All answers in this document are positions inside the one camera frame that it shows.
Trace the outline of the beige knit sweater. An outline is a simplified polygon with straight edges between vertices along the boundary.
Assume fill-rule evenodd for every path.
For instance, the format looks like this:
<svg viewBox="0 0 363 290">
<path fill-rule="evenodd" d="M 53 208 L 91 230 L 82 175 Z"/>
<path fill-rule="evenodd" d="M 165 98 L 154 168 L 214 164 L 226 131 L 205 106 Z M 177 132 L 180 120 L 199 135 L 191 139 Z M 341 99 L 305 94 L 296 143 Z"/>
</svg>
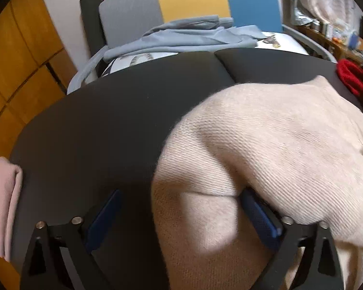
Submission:
<svg viewBox="0 0 363 290">
<path fill-rule="evenodd" d="M 271 252 L 238 196 L 252 187 L 300 224 L 324 220 L 346 289 L 363 283 L 363 113 L 322 76 L 241 84 L 190 111 L 151 185 L 171 289 L 249 289 Z"/>
</svg>

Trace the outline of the wooden cabinet wall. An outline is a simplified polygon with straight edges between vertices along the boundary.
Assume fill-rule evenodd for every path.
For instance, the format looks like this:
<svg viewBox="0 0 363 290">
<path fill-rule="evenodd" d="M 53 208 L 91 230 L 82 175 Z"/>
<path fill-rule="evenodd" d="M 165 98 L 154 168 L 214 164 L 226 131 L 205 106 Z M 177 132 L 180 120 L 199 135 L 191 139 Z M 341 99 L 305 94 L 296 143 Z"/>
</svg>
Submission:
<svg viewBox="0 0 363 290">
<path fill-rule="evenodd" d="M 44 0 L 0 0 L 0 156 L 76 72 Z"/>
</svg>

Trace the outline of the black rolled mat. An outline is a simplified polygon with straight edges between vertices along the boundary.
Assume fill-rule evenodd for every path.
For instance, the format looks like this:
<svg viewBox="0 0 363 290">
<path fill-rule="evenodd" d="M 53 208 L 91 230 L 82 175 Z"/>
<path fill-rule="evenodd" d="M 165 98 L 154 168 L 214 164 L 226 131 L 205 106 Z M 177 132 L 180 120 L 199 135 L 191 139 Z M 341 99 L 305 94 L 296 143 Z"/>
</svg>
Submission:
<svg viewBox="0 0 363 290">
<path fill-rule="evenodd" d="M 106 45 L 99 6 L 103 0 L 80 0 L 80 11 L 90 55 Z"/>
</svg>

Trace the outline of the red knit garment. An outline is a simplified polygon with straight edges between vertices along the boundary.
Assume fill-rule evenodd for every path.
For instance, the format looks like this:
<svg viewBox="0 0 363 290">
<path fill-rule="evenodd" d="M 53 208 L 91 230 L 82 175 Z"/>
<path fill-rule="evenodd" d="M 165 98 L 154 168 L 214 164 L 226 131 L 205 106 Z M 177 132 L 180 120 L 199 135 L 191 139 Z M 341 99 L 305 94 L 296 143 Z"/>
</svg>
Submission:
<svg viewBox="0 0 363 290">
<path fill-rule="evenodd" d="M 336 74 L 356 98 L 363 100 L 363 67 L 341 59 L 336 65 Z"/>
</svg>

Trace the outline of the folded pink garment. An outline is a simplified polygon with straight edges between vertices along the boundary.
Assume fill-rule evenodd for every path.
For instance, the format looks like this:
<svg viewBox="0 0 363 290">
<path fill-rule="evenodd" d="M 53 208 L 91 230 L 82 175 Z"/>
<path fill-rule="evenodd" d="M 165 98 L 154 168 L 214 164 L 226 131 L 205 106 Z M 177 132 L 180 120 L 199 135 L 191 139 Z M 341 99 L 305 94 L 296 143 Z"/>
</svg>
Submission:
<svg viewBox="0 0 363 290">
<path fill-rule="evenodd" d="M 23 170 L 0 157 L 0 257 L 10 261 L 17 204 L 23 183 Z"/>
</svg>

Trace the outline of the floral pink curtain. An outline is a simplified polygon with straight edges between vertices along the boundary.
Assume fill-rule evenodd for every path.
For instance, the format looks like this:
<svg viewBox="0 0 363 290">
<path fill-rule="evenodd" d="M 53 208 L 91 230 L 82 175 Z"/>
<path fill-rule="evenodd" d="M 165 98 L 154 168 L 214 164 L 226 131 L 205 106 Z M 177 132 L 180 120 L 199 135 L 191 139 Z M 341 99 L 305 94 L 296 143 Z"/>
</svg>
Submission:
<svg viewBox="0 0 363 290">
<path fill-rule="evenodd" d="M 321 23 L 358 30 L 363 12 L 354 0 L 278 0 L 283 23 L 303 26 L 318 20 Z"/>
</svg>

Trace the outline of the grey yellow blue chair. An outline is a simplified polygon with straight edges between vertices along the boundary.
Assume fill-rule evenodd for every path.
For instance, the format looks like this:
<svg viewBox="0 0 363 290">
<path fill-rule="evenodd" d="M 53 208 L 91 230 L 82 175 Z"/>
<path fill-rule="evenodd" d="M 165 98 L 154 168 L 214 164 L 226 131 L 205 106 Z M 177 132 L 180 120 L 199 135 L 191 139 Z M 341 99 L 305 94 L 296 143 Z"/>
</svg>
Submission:
<svg viewBox="0 0 363 290">
<path fill-rule="evenodd" d="M 333 56 L 322 46 L 283 24 L 278 0 L 103 0 L 99 15 L 106 45 L 71 79 L 68 92 L 78 90 L 91 73 L 112 73 L 139 62 L 176 54 L 152 52 L 118 57 L 109 62 L 103 59 L 107 50 L 137 40 L 154 27 L 200 16 L 232 17 L 237 27 L 257 26 L 266 36 L 258 41 L 257 47 L 301 54 L 312 49 L 325 60 L 333 61 Z"/>
</svg>

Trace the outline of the wooden side table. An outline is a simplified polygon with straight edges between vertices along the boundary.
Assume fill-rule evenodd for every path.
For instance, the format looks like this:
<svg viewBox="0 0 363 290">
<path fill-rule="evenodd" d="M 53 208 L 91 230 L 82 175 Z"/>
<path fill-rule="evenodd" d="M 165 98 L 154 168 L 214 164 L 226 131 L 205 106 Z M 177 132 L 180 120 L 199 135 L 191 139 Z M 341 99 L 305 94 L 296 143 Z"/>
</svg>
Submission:
<svg viewBox="0 0 363 290">
<path fill-rule="evenodd" d="M 363 65 L 363 38 L 355 31 L 341 31 L 318 20 L 295 29 L 326 49 L 336 60 L 347 58 Z"/>
</svg>

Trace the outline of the light blue grey garment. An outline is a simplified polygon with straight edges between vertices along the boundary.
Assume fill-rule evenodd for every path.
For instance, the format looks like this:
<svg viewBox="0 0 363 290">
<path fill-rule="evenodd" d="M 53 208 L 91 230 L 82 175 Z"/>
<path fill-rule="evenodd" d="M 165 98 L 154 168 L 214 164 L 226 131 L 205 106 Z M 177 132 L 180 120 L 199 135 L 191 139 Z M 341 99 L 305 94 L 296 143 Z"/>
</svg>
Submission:
<svg viewBox="0 0 363 290">
<path fill-rule="evenodd" d="M 184 18 L 148 30 L 137 40 L 105 52 L 106 62 L 123 56 L 152 52 L 215 52 L 255 48 L 266 36 L 255 25 L 237 27 L 232 17 L 217 15 Z"/>
</svg>

